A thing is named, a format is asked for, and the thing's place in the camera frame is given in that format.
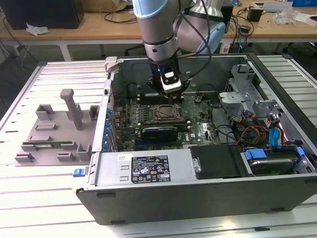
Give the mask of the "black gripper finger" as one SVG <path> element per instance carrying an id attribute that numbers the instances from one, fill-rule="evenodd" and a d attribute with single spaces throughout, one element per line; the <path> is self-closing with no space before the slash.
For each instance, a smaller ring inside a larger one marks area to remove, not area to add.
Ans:
<path id="1" fill-rule="evenodd" d="M 180 86 L 176 87 L 176 91 L 174 92 L 174 103 L 178 104 L 183 101 L 183 93 L 187 90 L 190 85 L 192 78 L 189 74 L 183 73 L 179 75 L 179 81 L 177 82 Z"/>
<path id="2" fill-rule="evenodd" d="M 161 83 L 157 81 L 155 78 L 149 77 L 147 85 L 150 86 L 153 90 L 155 90 L 159 95 L 166 98 L 169 104 L 173 104 L 173 98 L 164 92 Z"/>

